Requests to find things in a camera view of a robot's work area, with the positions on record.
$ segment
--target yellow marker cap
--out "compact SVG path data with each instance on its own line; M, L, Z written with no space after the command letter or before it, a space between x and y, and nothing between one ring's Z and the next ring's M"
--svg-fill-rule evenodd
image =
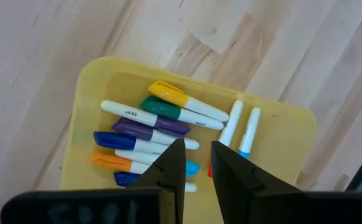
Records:
M188 96L182 90L163 81L157 81L149 86L148 91L161 99L184 107L188 102Z

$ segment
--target blue marker cap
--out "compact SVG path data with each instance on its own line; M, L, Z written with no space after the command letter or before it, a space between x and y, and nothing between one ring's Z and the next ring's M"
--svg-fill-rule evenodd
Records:
M194 177L198 174L200 165L192 161L186 161L186 177Z
M114 172L114 179L116 184L120 187L127 187L140 176L140 174L133 174L129 172Z
M244 159L248 159L249 158L249 155L250 155L250 153L248 153L248 152L243 152L243 151L240 151L240 150L238 150L238 152L237 152L239 155L241 155Z
M99 146L122 150L132 150L136 142L134 137L108 131L94 131L93 138Z

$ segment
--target purple marker cap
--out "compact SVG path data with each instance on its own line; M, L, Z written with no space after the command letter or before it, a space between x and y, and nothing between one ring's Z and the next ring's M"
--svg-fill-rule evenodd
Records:
M150 141L153 135L152 127L122 117L113 124L112 129L145 141Z
M159 115L157 116L155 128L162 133L179 138L185 137L191 131L185 124Z
M184 138L185 135L190 132L190 128L183 123L166 118L163 119L160 116L158 116L155 127L158 127L158 131L177 138ZM153 134L152 127L127 118L120 118L115 124L113 124L112 129L119 133L127 134L146 141L150 141Z

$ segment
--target light wood surface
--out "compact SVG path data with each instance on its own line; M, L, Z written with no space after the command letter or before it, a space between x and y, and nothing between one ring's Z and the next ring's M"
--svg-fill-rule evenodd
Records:
M313 111L303 189L362 163L362 0L0 0L0 207L59 186L81 68L115 55Z

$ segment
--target green marker cap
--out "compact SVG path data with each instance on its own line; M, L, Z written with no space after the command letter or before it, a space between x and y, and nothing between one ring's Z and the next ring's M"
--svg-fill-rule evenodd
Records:
M142 101L141 107L150 113L175 120L177 120L181 114L181 108L155 96L146 97L146 99Z

